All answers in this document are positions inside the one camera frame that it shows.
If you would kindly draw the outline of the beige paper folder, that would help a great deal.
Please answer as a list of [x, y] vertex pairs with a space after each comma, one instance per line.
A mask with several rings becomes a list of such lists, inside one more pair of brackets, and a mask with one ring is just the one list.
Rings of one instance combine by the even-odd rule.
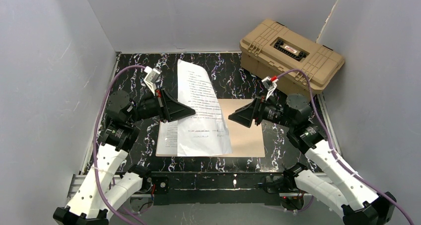
[[251, 99], [219, 99], [222, 114], [227, 123], [231, 150], [223, 151], [220, 144], [201, 144], [194, 147], [190, 154], [181, 152], [177, 147], [177, 156], [181, 157], [264, 157], [264, 140], [261, 126], [244, 127], [236, 122], [228, 120], [228, 115], [241, 106], [252, 102]]

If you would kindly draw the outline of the printed white paper sheet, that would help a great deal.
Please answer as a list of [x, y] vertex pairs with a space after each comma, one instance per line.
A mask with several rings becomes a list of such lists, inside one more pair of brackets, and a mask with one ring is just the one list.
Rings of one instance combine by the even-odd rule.
[[178, 122], [160, 123], [156, 156], [177, 156]]

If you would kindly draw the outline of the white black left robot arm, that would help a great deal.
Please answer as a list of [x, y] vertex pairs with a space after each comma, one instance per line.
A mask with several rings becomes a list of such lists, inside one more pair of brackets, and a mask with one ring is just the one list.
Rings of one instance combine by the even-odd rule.
[[151, 171], [132, 166], [122, 179], [111, 186], [117, 169], [126, 159], [140, 130], [135, 122], [158, 117], [173, 122], [195, 115], [195, 110], [158, 88], [136, 103], [125, 91], [110, 94], [106, 107], [106, 124], [94, 154], [94, 163], [76, 194], [64, 207], [56, 208], [53, 219], [59, 225], [107, 225], [112, 216], [123, 218], [118, 208], [141, 190]]

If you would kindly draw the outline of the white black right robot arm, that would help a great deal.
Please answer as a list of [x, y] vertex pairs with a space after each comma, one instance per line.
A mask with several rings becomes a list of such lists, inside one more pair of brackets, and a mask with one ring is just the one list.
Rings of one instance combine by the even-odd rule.
[[334, 211], [346, 225], [384, 225], [391, 220], [395, 206], [393, 195], [381, 195], [357, 179], [353, 169], [344, 169], [344, 160], [329, 147], [324, 131], [310, 122], [313, 112], [307, 98], [290, 94], [279, 106], [271, 99], [256, 97], [251, 103], [235, 110], [229, 120], [242, 126], [259, 125], [263, 120], [288, 127], [287, 138], [307, 158], [329, 177], [330, 183], [316, 176], [305, 165], [285, 169], [279, 179], [271, 179], [261, 186], [266, 190], [300, 189]]

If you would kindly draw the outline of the tan plastic toolbox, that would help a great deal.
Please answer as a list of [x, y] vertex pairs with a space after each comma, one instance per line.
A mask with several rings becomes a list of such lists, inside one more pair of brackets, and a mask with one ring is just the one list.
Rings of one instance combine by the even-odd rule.
[[241, 67], [264, 79], [278, 76], [277, 89], [307, 98], [323, 92], [345, 63], [331, 48], [311, 41], [283, 24], [265, 19], [239, 42]]

